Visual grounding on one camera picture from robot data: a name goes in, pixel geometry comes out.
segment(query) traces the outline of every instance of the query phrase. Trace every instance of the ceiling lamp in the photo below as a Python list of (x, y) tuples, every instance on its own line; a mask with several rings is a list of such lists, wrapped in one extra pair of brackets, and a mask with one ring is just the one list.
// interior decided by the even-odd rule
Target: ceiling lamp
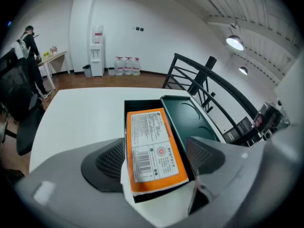
[(239, 71), (241, 71), (243, 74), (247, 75), (248, 74), (248, 70), (247, 68), (245, 68), (244, 66), (239, 68)]
[(229, 36), (226, 39), (226, 41), (229, 45), (231, 45), (236, 50), (240, 50), (240, 51), (244, 50), (244, 43), (240, 37), (232, 35), (232, 36)]

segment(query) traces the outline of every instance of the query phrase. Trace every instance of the wooden floor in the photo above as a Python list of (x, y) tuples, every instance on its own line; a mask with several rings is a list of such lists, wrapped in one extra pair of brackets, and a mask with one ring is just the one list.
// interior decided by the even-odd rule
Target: wooden floor
[[(47, 99), (42, 101), (45, 109), (61, 89), (89, 88), (89, 87), (145, 87), (145, 88), (162, 88), (165, 76), (141, 73), (140, 76), (123, 75), (109, 76), (107, 73), (104, 77), (86, 78), (84, 75), (62, 74), (53, 76), (53, 82), (56, 87)], [(46, 89), (51, 89), (47, 79), (44, 79)], [(4, 116), (0, 115), (0, 121), (4, 121)], [(17, 132), (18, 124), (10, 119), (8, 129)], [(6, 136), (5, 142), (0, 147), (0, 164), (5, 169), (20, 170), (25, 175), (29, 173), (30, 153), (19, 156), (16, 151), (16, 140)]]

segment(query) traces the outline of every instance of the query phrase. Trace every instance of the orange package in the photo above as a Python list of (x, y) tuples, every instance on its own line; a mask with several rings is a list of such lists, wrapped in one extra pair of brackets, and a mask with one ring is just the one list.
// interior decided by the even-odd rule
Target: orange package
[(127, 154), (133, 196), (189, 181), (163, 108), (128, 112)]

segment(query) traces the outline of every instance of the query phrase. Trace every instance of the trash can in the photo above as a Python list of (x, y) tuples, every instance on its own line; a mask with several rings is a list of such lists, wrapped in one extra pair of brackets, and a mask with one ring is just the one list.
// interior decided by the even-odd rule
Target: trash can
[(93, 77), (92, 76), (92, 69), (91, 69), (91, 65), (85, 65), (84, 67), (82, 67), (83, 68), (83, 70), (84, 70), (84, 73), (85, 73), (85, 76), (87, 77), (87, 78), (91, 78), (91, 77)]
[(110, 76), (115, 76), (115, 68), (114, 67), (109, 67), (108, 73)]

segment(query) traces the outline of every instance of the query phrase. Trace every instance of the person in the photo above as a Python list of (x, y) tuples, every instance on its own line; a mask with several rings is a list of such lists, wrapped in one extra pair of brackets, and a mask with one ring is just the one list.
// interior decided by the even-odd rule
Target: person
[(33, 91), (34, 94), (39, 94), (35, 83), (37, 84), (37, 87), (40, 89), (41, 93), (43, 94), (43, 98), (46, 99), (51, 93), (51, 90), (46, 90), (43, 86), (43, 80), (38, 68), (38, 64), (37, 61), (34, 57), (34, 54), (37, 56), (37, 59), (40, 60), (40, 54), (38, 52), (36, 43), (34, 41), (34, 28), (29, 25), (25, 28), (25, 32), (23, 33), (21, 40), (24, 41), (24, 43), (26, 44), (28, 51), (28, 79), (29, 79), (29, 83), (31, 86), (31, 89)]

